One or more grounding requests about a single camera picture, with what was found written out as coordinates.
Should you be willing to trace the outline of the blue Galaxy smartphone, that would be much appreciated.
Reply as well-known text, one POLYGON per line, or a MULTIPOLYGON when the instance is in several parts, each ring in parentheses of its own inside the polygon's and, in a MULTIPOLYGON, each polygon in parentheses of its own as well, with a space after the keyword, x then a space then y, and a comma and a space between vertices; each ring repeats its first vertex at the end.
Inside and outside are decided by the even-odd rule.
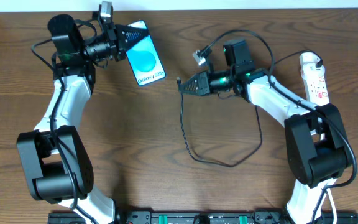
POLYGON ((139 86, 148 85, 166 76, 150 34, 127 52, 127 59, 139 86))

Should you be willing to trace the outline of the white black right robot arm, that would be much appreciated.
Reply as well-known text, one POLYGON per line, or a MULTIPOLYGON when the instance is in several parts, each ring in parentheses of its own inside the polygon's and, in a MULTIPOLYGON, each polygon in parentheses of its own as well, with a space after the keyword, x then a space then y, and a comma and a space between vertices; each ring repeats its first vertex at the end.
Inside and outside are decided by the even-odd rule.
POLYGON ((314 223, 326 198, 348 167, 357 169, 341 114, 328 100, 322 58, 311 50, 300 52, 301 76, 306 97, 281 85, 272 69, 256 68, 244 39, 224 43, 227 70, 215 70, 209 60, 211 47, 193 57, 207 70, 179 82, 182 95, 206 96, 233 91, 236 96, 265 110, 285 130, 285 142, 295 186, 286 210, 293 223, 314 223))

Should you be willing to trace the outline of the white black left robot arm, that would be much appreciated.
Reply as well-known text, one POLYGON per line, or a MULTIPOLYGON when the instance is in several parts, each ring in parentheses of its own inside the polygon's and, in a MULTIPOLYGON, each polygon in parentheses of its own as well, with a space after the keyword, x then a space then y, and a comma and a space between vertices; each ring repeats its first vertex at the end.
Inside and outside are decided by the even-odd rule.
POLYGON ((95 14, 94 35, 84 39, 81 26, 92 21, 59 14, 48 22, 56 47, 48 67, 54 93, 36 127, 20 133, 17 150, 30 195, 69 208, 86 223, 122 223, 113 199, 94 185, 90 158, 78 134, 83 110, 93 94, 96 68, 101 60, 123 60, 126 52, 144 40, 145 27, 115 24, 111 17, 95 14))

